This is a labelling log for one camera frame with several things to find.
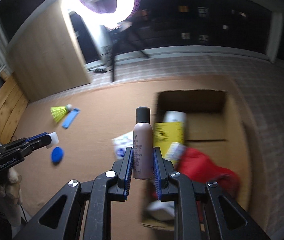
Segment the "blue round tape measure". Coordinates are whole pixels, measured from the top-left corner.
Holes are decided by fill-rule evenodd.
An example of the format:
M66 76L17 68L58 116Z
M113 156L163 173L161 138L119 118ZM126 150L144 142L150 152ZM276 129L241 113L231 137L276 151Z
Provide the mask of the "blue round tape measure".
M53 165L58 165L64 157L64 151L61 147L55 147L51 153L51 161Z

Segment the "yellow shuttlecock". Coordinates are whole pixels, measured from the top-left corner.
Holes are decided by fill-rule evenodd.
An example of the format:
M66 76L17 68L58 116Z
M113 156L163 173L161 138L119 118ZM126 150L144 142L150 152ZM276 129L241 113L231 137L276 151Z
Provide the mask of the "yellow shuttlecock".
M53 120L58 123L60 122L64 116L66 116L68 113L70 113L73 110L73 107L71 104L68 104L66 106L55 106L50 108L50 113L53 117Z

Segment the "red cloth pillow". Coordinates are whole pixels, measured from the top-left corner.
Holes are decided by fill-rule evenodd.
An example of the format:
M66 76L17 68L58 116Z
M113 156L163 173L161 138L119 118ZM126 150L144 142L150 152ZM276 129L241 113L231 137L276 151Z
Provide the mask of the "red cloth pillow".
M185 174L191 180L203 184L214 180L232 197L237 196L240 187L239 176L227 168L216 165L208 155L195 148L186 147L177 161L177 171ZM174 202L159 200L151 202L146 208L149 215L163 222L174 219L174 209Z

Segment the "white tissue pack blue print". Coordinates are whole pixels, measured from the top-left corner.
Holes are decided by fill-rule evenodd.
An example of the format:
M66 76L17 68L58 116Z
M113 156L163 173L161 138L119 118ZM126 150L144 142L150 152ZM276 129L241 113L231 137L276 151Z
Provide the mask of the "white tissue pack blue print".
M117 159L123 159L126 148L133 147L133 131L125 133L111 140L113 143L114 153Z

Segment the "pink bottle black cap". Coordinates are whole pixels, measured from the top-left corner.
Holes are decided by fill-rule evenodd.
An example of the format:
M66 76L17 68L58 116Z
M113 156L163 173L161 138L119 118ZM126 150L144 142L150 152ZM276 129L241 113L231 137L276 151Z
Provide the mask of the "pink bottle black cap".
M147 180L153 176L153 128L150 124L151 109L136 109L133 129L133 177Z

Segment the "yellow card packet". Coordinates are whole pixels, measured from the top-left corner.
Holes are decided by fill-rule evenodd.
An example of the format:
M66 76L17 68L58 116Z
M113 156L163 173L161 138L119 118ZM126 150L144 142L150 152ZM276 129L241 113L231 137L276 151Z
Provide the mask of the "yellow card packet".
M182 122L157 122L153 127L153 145L159 147L164 158L173 142L184 143Z

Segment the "blue plastic comb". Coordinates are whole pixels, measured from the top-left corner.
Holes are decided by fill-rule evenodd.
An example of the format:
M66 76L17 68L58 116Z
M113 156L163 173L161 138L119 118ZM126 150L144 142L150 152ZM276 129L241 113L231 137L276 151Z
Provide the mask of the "blue plastic comb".
M62 123L62 128L68 129L72 122L75 120L76 116L80 113L80 109L74 108L65 118Z

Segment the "wooden plank headboard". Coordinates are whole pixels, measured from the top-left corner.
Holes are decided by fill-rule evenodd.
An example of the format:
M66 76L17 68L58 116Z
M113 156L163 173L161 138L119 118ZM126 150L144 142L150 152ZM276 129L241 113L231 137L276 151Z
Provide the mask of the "wooden plank headboard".
M0 144L4 145L12 140L29 100L13 74L2 71L0 77L4 81L0 88Z

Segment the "light wooden cabinet panel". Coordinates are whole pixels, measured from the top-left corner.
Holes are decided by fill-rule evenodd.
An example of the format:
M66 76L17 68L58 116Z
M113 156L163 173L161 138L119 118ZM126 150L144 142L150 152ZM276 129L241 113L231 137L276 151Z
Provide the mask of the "light wooden cabinet panel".
M39 14L10 45L7 62L31 101L92 82L63 0Z

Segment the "brown cardboard box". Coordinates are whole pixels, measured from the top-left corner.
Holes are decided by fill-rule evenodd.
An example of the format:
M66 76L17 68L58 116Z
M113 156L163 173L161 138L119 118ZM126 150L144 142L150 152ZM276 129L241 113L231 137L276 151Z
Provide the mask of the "brown cardboard box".
M184 112L187 119L183 124L184 143L173 142L164 158L177 169L177 160L186 147L208 155L216 165L239 176L235 199L248 209L252 188L249 147L234 97L225 91L209 89L164 91L157 97L154 124L163 122L166 111Z

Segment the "black power strip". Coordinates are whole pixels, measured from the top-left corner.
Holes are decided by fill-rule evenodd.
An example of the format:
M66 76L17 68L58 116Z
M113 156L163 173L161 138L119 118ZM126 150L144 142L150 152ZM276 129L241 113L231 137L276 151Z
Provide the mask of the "black power strip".
M105 68L99 67L99 68L95 68L95 69L94 69L94 73L103 74L103 73L105 73L105 72L106 72Z

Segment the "plaid bed sheet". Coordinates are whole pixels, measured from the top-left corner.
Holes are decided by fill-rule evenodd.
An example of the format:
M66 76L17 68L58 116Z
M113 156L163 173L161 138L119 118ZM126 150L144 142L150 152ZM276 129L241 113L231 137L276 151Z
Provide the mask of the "plaid bed sheet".
M110 168L111 140L133 129L139 106L156 107L159 92L214 88L230 92L249 141L253 187L250 214L271 239L284 238L284 67L248 57L189 56L152 59L117 67L115 82L96 74L90 85L49 96L26 108L18 134L56 131L65 157L32 153L21 166L25 207L31 215L69 180L87 181ZM68 129L50 108L71 104L80 113Z

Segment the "black tripod stand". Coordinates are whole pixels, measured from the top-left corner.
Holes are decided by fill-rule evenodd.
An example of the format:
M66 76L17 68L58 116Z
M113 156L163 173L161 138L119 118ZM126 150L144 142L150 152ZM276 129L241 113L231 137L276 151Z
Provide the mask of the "black tripod stand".
M116 55L120 55L125 47L131 47L135 51L138 51L146 59L150 59L150 55L145 53L141 46L138 46L133 41L129 40L129 34L133 34L136 38L143 44L146 42L141 38L137 31L133 27L132 21L121 21L116 23L111 27L107 27L108 36L111 40L111 47L107 50L110 58L110 70L111 72L111 82L115 82L115 67L116 67Z

